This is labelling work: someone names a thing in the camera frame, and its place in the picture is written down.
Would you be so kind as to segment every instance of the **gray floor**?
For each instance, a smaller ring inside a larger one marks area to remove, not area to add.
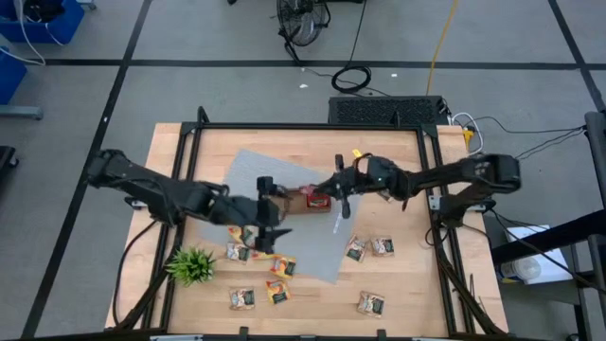
[[[50,59],[121,59],[142,0],[97,0],[73,42],[45,46]],[[560,0],[588,63],[606,63],[606,5]],[[449,1],[369,0],[355,60],[431,60]],[[300,57],[346,60],[361,7],[332,4],[332,24]],[[276,35],[274,1],[153,0],[134,59],[288,60]],[[25,45],[0,45],[31,56]],[[439,60],[573,63],[544,0],[461,1]],[[334,68],[314,68],[334,72]],[[0,197],[0,339],[21,334],[76,187],[117,67],[31,66],[12,103],[40,105],[42,121],[0,119],[0,145],[22,163]],[[391,95],[422,95],[427,69],[374,68],[371,85]],[[606,91],[606,71],[593,71]],[[494,116],[510,129],[579,126],[595,105],[578,70],[438,69],[433,94],[453,112]],[[145,161],[155,122],[192,120],[203,105],[212,121],[326,122],[330,80],[294,67],[130,67],[103,141]],[[554,135],[507,135],[481,121],[485,150],[517,154]],[[523,161],[523,189],[498,198],[514,219],[560,224],[601,208],[592,159],[581,135]],[[100,331],[131,211],[122,195],[89,189],[37,335]],[[562,340],[576,327],[570,305],[541,288],[502,287],[508,323],[521,336]]]

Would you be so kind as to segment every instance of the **green plant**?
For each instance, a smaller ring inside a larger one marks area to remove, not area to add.
[[[188,287],[193,282],[206,282],[213,278],[215,261],[212,252],[207,254],[204,250],[195,247],[189,250],[179,250],[167,265],[167,271],[172,277]]]

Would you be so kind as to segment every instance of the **black fan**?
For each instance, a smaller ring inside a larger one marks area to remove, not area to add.
[[[277,19],[287,44],[307,46],[328,27],[330,12],[325,0],[277,0]]]

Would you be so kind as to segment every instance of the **wooden table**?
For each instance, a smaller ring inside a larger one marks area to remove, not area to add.
[[[159,123],[151,142],[146,167],[170,175],[180,124]],[[466,156],[459,127],[438,127],[439,144],[445,163]],[[429,139],[427,148],[433,163]],[[240,149],[262,153],[314,170],[332,173],[334,155],[341,153],[346,165],[353,159],[352,149],[392,159],[399,167],[420,171],[415,133],[395,131],[307,131],[307,130],[203,130],[195,180],[221,183]],[[189,148],[186,148],[187,162]],[[187,165],[182,167],[185,176]],[[453,185],[451,191],[460,190]],[[298,275],[288,282],[293,298],[270,305],[265,294],[268,263],[251,260],[242,265],[230,260],[217,261],[217,276],[211,282],[189,288],[175,287],[169,332],[238,333],[247,326],[251,334],[376,335],[386,329],[389,336],[447,336],[437,277],[434,249],[424,241],[429,213],[423,194],[411,199],[405,212],[397,202],[388,204],[378,195],[365,195],[354,217],[354,233],[362,238],[373,234],[391,235],[393,258],[366,257],[363,263],[343,259],[336,284]],[[136,211],[128,241],[150,222],[147,211]],[[484,230],[481,216],[468,213],[465,223]],[[200,238],[198,224],[188,220],[185,246],[194,245],[224,253],[224,245]],[[133,307],[149,284],[159,228],[141,238],[131,249],[122,273],[118,311],[120,318]],[[486,237],[477,231],[457,230],[466,276],[474,276],[475,294],[498,327],[507,330],[505,313],[492,268]],[[255,288],[256,308],[229,310],[229,287]],[[385,296],[383,318],[356,311],[361,291]],[[164,289],[156,297],[152,325],[158,326]],[[456,294],[457,329],[464,331]],[[107,325],[113,321],[108,315]]]

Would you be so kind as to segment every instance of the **gray mat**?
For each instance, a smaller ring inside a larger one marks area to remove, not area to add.
[[[271,175],[276,184],[287,188],[317,184],[330,176],[273,157],[241,150],[223,181],[229,185],[231,195],[255,198],[257,177],[261,175]],[[297,274],[336,282],[359,201],[358,196],[350,198],[351,218],[341,219],[336,233],[333,233],[333,229],[341,212],[341,204],[334,200],[330,213],[288,216],[280,228],[291,228],[293,231],[276,241],[276,252],[296,257]],[[218,244],[226,244],[231,240],[226,228],[217,228],[204,222],[199,224],[202,238]]]

